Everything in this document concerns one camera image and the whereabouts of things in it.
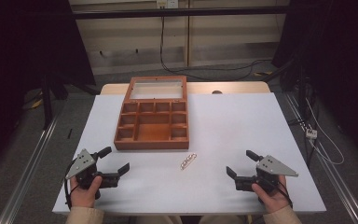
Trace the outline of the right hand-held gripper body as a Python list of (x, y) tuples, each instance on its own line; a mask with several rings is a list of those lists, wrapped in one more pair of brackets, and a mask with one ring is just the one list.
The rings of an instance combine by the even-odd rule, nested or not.
[(270, 193), (278, 187), (280, 175), (298, 176), (298, 172), (270, 155), (263, 157), (261, 161), (257, 161), (255, 170), (256, 175), (237, 176), (234, 179), (236, 190), (252, 191), (252, 185), (256, 183), (265, 192)]

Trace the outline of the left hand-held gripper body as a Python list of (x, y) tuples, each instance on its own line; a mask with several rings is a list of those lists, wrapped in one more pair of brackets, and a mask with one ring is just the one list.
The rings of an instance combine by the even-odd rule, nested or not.
[[(70, 163), (67, 168), (65, 180), (70, 180), (73, 176), (76, 178), (78, 186), (82, 189), (88, 189), (96, 176), (100, 176), (103, 181), (100, 186), (101, 189), (116, 188), (120, 175), (118, 172), (111, 174), (103, 174), (97, 171), (97, 153), (90, 154), (85, 148), (83, 148), (76, 158)], [(67, 182), (64, 182), (65, 197), (70, 199), (70, 193), (68, 191)]]

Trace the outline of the person's right hand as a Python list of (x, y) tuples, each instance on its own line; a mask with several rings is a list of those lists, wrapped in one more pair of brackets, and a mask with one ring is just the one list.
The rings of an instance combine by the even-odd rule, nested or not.
[(254, 193), (264, 203), (266, 211), (270, 214), (289, 205), (286, 179), (283, 175), (279, 176), (278, 188), (271, 193), (266, 193), (258, 184), (254, 183), (252, 189)]

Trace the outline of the person's left hand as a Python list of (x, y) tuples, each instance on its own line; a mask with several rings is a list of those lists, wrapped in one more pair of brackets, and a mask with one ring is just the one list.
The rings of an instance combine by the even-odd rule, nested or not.
[(73, 207), (93, 208), (95, 204), (95, 194), (99, 190), (103, 179), (96, 176), (88, 189), (82, 189), (78, 186), (75, 177), (70, 179), (71, 202)]

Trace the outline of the white table mat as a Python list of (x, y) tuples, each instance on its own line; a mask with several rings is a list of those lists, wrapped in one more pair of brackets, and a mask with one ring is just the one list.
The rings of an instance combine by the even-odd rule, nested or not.
[(324, 202), (272, 93), (191, 94), (189, 148), (118, 151), (99, 160), (104, 173), (130, 170), (114, 189), (102, 189), (96, 207), (110, 215), (244, 215), (264, 208), (252, 192), (238, 191), (226, 173), (255, 174), (247, 150), (271, 155), (298, 176), (287, 180), (296, 212), (322, 212)]

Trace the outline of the wooden compartment box with lid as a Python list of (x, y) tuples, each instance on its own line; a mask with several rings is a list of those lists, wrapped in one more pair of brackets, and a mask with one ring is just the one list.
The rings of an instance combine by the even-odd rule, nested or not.
[(134, 77), (114, 144), (118, 150), (189, 148), (186, 77)]

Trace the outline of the black metal stand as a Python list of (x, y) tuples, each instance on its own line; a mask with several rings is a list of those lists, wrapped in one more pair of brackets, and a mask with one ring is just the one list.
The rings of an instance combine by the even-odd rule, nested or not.
[(43, 97), (44, 115), (45, 115), (44, 129), (46, 130), (53, 118), (51, 100), (50, 100), (49, 82), (46, 75), (43, 75), (41, 77), (41, 87), (42, 87), (42, 97)]

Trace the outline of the light wooden table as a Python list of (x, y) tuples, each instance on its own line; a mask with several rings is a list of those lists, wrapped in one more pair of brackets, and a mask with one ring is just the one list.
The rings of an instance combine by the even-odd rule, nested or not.
[[(106, 84), (101, 95), (125, 94), (128, 83)], [(269, 86), (263, 81), (232, 81), (232, 82), (188, 82), (188, 93), (216, 94), (216, 93), (268, 93)]]

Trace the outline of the dark curtain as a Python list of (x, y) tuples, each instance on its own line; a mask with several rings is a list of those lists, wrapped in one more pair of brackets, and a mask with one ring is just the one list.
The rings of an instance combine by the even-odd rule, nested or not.
[(304, 69), (338, 124), (358, 147), (358, 0), (289, 0), (315, 6), (285, 17), (272, 63), (281, 67), (308, 39)]
[(25, 93), (64, 99), (66, 84), (95, 83), (69, 0), (0, 0), (0, 156), (21, 116)]

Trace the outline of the black horizontal bar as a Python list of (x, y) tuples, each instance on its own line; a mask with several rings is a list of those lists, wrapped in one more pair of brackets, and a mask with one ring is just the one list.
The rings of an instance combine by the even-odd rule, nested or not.
[(209, 7), (209, 8), (174, 8), (174, 9), (142, 9), (114, 11), (79, 11), (72, 17), (76, 20), (91, 19), (127, 19), (154, 17), (187, 17), (187, 16), (226, 16), (226, 15), (262, 15), (285, 14), (290, 7)]

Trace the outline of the metal floor rail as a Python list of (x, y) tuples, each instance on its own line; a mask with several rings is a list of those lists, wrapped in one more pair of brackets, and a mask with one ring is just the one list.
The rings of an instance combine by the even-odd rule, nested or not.
[(358, 224), (358, 201), (355, 199), (353, 193), (337, 169), (337, 167), (342, 165), (345, 161), (345, 157), (343, 156), (340, 148), (330, 138), (330, 136), (325, 133), (323, 128), (319, 125), (319, 121), (315, 118), (313, 110), (311, 110), (310, 117), (316, 122), (317, 135), (324, 135), (340, 155), (340, 159), (338, 161), (333, 161), (324, 148), (324, 145), (317, 137), (308, 137), (308, 134), (313, 132), (313, 129), (312, 126), (308, 124), (304, 117), (300, 114), (299, 102), (297, 101), (296, 97), (292, 93), (286, 93), (284, 96), (296, 117), (296, 122), (299, 123), (299, 126), (304, 132), (306, 142), (314, 150), (314, 154), (317, 156), (322, 167), (324, 168), (324, 171), (326, 172), (331, 184), (333, 185), (339, 199), (342, 201), (353, 224)]
[(25, 198), (25, 195), (30, 188), (31, 181), (34, 178), (36, 169), (46, 151), (47, 145), (57, 125), (59, 116), (55, 115), (43, 130), (34, 152), (29, 159), (21, 178), (9, 197), (6, 206), (0, 215), (0, 224), (13, 224)]

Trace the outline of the white wall socket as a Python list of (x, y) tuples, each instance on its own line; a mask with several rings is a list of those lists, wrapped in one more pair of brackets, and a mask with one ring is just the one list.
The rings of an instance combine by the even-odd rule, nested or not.
[(156, 0), (157, 8), (179, 8), (178, 0)]

